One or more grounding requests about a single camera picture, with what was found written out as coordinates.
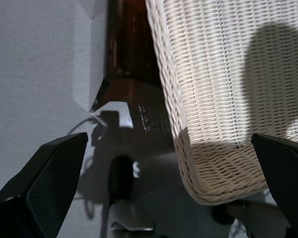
black plastic part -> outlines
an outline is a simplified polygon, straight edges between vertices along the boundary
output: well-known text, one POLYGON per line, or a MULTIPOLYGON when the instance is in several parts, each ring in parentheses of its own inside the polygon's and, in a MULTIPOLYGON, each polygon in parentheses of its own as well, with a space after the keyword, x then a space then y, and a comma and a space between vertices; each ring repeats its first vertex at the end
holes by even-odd
POLYGON ((133 173, 133 162, 128 156, 118 156, 113 160, 108 179, 110 204, 130 198, 133 190, 133 173))
POLYGON ((86 133, 44 144, 0 191, 0 238, 55 238, 75 195, 86 133))
POLYGON ((211 207, 212 217, 215 222, 224 226, 231 226, 235 218, 226 212, 226 204, 211 207))
POLYGON ((252 142, 270 192, 298 237, 298 143, 262 134, 252 142))

white wicker basket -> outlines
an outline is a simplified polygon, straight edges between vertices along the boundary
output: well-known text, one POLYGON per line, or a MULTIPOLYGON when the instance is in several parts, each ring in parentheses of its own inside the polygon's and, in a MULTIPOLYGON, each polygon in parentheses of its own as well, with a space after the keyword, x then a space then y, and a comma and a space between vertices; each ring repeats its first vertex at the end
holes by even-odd
POLYGON ((298 1, 146 5, 187 191, 216 205, 264 190, 251 135, 298 142, 298 1))

gray floor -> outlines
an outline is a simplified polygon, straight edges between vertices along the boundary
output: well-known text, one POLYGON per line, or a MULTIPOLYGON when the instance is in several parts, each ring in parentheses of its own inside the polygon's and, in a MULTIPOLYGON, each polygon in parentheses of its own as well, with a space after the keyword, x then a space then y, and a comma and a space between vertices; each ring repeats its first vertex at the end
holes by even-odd
POLYGON ((107 171, 119 154, 138 163, 133 200, 152 215, 158 234, 245 237, 238 224, 216 224, 209 207, 186 193, 163 108, 111 103, 88 113, 103 78, 104 6, 105 0, 0 1, 0 189, 40 145, 87 131, 59 238, 104 237, 107 171))

white wall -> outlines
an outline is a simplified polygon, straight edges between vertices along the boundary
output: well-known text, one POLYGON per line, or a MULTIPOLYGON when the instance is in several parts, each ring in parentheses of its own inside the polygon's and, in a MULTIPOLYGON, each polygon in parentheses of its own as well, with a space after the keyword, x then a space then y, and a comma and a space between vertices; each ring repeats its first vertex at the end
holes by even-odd
MULTIPOLYGON (((89 117, 103 77, 104 20, 104 1, 0 1, 0 189, 40 145, 89 117)), ((81 203, 59 237, 98 236, 81 203)))

